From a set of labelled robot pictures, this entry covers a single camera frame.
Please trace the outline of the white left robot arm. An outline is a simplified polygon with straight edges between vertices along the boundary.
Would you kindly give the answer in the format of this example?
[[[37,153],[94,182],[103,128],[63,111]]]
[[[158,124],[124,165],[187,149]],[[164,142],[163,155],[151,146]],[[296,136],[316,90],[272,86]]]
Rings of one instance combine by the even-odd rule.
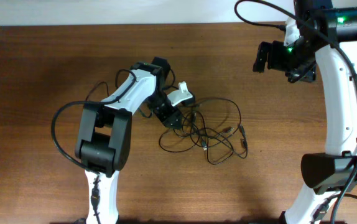
[[[88,216],[78,223],[116,223],[117,185],[131,147],[132,116],[146,103],[167,128],[180,129],[183,115],[178,108],[194,100],[185,82],[166,94],[165,80],[171,67],[164,58],[138,62],[117,90],[95,105],[83,107],[75,156],[87,166]]]

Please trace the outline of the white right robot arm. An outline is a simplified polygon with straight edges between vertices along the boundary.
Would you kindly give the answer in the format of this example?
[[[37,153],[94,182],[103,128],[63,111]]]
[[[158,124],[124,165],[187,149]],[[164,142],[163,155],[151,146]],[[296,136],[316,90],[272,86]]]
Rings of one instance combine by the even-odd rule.
[[[322,76],[327,114],[325,151],[301,160],[304,184],[281,223],[319,223],[336,217],[339,204],[357,186],[357,7],[298,0],[282,30],[282,42],[259,45],[255,72],[284,72],[288,81]]]

